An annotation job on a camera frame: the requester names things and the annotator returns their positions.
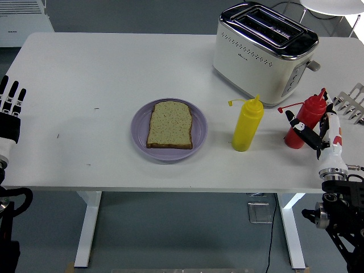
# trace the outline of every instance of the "white chair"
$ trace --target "white chair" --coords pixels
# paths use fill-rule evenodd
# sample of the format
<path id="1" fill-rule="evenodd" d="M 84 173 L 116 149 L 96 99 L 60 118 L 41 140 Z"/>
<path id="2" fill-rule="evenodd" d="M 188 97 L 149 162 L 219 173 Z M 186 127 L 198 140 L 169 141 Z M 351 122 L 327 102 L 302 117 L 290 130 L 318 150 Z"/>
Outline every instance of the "white chair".
<path id="1" fill-rule="evenodd" d="M 285 11 L 287 10 L 290 2 L 291 0 L 288 0 L 288 3 L 283 13 L 285 13 Z M 355 21 L 349 35 L 349 37 L 351 37 L 354 32 L 355 26 L 360 19 L 360 13 L 364 13 L 364 3 L 361 0 L 300 0 L 300 2 L 304 8 L 300 23 L 302 22 L 302 19 L 307 10 L 312 10 L 316 13 L 321 13 L 325 15 L 341 16 L 341 19 L 336 24 L 333 32 L 331 33 L 331 36 L 335 33 L 338 24 L 342 21 L 345 15 L 358 15 L 358 18 Z"/>

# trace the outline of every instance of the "red bottle cap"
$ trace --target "red bottle cap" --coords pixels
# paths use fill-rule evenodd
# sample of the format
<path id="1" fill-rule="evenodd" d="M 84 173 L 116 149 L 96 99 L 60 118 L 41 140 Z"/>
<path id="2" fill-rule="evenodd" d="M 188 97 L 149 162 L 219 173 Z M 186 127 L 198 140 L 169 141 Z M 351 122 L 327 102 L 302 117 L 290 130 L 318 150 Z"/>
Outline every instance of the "red bottle cap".
<path id="1" fill-rule="evenodd" d="M 326 92 L 325 88 L 322 88 L 321 93 L 317 96 L 311 96 L 305 101 L 305 106 L 307 107 L 307 110 L 315 113 L 315 114 L 321 114 L 324 113 L 326 110 L 326 101 L 324 100 L 323 96 Z"/>

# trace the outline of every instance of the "chair leg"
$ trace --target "chair leg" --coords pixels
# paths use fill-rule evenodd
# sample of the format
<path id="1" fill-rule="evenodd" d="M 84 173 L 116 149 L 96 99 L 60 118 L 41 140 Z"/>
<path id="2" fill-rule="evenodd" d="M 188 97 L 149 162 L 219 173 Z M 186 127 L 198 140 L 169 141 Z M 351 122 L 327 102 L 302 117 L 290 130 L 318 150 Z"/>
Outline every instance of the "chair leg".
<path id="1" fill-rule="evenodd" d="M 360 19 L 360 14 L 358 15 L 358 18 L 357 20 L 355 21 L 354 25 L 353 25 L 353 28 L 351 29 L 351 33 L 349 35 L 349 37 L 352 36 L 353 32 L 354 32 L 354 28 L 357 26 L 358 22 L 359 22 L 359 19 Z"/>
<path id="2" fill-rule="evenodd" d="M 344 18 L 344 16 L 341 17 L 340 21 L 336 23 L 335 27 L 334 27 L 334 30 L 331 32 L 331 35 L 330 37 L 332 37 L 332 35 L 334 35 L 336 29 L 337 29 L 337 26 L 341 23 L 342 19 Z"/>
<path id="3" fill-rule="evenodd" d="M 286 13 L 286 11 L 287 11 L 287 9 L 288 9 L 288 6 L 289 6 L 289 3 L 291 3 L 291 0 L 288 0 L 287 5 L 286 5 L 286 7 L 284 8 L 283 14 L 285 14 L 285 13 Z"/>
<path id="4" fill-rule="evenodd" d="M 303 20 L 303 16 L 305 16 L 306 11 L 307 11 L 307 9 L 305 8 L 305 9 L 303 10 L 303 13 L 302 13 L 302 17 L 301 17 L 300 23 L 302 22 L 302 20 Z"/>

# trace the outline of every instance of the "bread crust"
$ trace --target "bread crust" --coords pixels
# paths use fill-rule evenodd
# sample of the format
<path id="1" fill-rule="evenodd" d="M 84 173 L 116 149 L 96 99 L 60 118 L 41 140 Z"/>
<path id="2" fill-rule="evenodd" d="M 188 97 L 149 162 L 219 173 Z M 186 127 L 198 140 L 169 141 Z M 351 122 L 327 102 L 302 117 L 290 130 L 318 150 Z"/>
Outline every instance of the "bread crust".
<path id="1" fill-rule="evenodd" d="M 148 131 L 148 137 L 147 137 L 146 147 L 147 148 L 170 148 L 170 149 L 191 150 L 193 148 L 192 134 L 191 134 L 191 131 L 192 131 L 192 113 L 191 113 L 190 107 L 187 104 L 184 104 L 184 105 L 187 106 L 188 111 L 189 111 L 189 115 L 191 116 L 191 125 L 190 125 L 189 130 L 188 130 L 189 143 L 188 144 L 172 144 L 172 143 L 166 144 L 166 143 L 149 142 L 149 136 L 150 136 L 150 133 L 151 133 L 151 126 L 152 126 L 152 122 L 151 121 L 152 121 L 153 114 L 154 114 L 155 109 L 156 109 L 156 105 L 157 104 L 154 105 L 153 110 L 152 110 L 152 114 L 151 114 L 151 117 L 150 117 L 149 131 Z"/>

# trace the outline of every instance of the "air conditioner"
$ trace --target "air conditioner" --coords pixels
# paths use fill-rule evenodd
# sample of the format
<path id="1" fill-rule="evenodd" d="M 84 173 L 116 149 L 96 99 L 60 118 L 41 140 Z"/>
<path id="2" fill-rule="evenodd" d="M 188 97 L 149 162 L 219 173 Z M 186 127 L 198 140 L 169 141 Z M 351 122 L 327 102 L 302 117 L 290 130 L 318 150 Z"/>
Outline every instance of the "air conditioner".
<path id="1" fill-rule="evenodd" d="M 42 0 L 0 0 L 0 47 L 21 47 L 34 32 L 54 32 Z"/>

